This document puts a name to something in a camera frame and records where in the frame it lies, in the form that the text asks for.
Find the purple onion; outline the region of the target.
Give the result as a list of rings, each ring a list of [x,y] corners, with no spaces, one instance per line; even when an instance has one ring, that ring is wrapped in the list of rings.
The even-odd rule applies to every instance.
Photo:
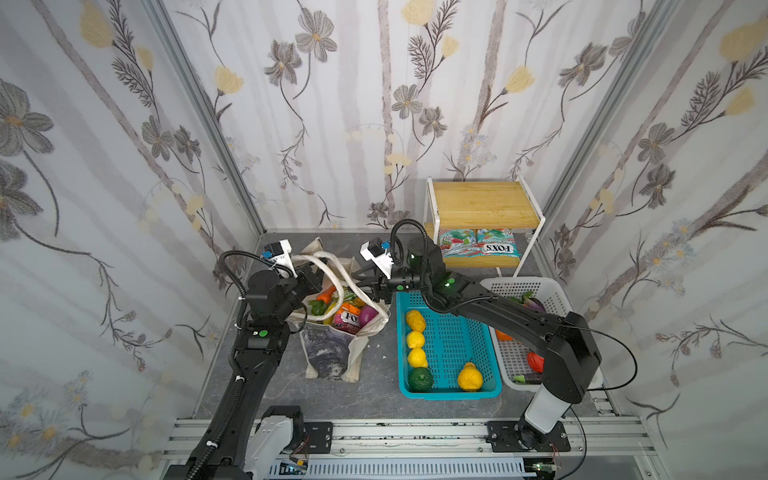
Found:
[[[365,327],[371,321],[373,321],[378,315],[379,315],[379,312],[375,308],[373,308],[373,307],[371,307],[369,305],[365,305],[361,309],[360,314],[358,315],[358,324],[359,324],[359,326],[361,328]]]

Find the orange snack bag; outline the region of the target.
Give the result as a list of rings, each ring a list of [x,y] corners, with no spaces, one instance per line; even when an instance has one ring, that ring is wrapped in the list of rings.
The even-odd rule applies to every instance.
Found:
[[[358,315],[361,308],[350,303],[343,303],[335,313],[331,326],[339,331],[356,335],[361,327],[358,324]]]

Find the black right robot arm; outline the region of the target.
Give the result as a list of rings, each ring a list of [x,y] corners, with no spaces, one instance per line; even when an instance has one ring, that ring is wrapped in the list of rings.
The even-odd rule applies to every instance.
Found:
[[[590,389],[602,360],[584,318],[542,313],[515,303],[475,280],[447,270],[439,248],[426,240],[418,264],[392,259],[390,242],[364,243],[365,269],[375,271],[363,284],[377,300],[391,301],[401,291],[420,294],[426,308],[485,324],[522,343],[544,359],[541,386],[513,427],[514,442],[524,451],[540,450],[560,438],[561,417],[580,403]]]

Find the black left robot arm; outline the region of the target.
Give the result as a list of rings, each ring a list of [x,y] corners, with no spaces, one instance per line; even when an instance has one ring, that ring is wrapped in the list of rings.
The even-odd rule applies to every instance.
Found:
[[[255,438],[251,431],[292,335],[288,318],[308,309],[305,298],[318,293],[322,282],[322,272],[303,265],[290,278],[279,268],[258,271],[238,287],[238,333],[225,396],[188,459],[168,467],[166,479],[266,479],[279,454],[303,446],[306,433],[297,406],[270,408]]]

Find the green snack bag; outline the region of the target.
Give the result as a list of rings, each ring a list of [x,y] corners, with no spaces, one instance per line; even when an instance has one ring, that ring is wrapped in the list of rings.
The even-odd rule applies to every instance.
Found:
[[[315,319],[324,319],[326,317],[326,313],[329,311],[330,304],[326,303],[323,300],[310,300],[309,301],[309,307],[310,307],[310,314]]]

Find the cream canvas tote bag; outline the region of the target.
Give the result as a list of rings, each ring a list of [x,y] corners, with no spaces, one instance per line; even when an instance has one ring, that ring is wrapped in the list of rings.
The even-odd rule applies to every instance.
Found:
[[[364,293],[362,282],[352,278],[357,266],[354,259],[338,258],[318,238],[291,261],[296,268],[308,266],[312,273],[323,276],[321,292],[309,295],[289,316],[289,322],[301,328],[306,376],[358,382],[363,351],[371,337],[387,325],[389,307]]]

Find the orange carrot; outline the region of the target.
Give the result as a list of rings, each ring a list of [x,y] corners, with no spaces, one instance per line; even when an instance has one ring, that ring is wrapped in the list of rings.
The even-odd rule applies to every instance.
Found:
[[[334,285],[331,285],[327,289],[323,290],[320,294],[318,294],[316,296],[316,299],[328,305],[332,302],[333,295],[336,293],[336,291],[337,291],[337,288]]]

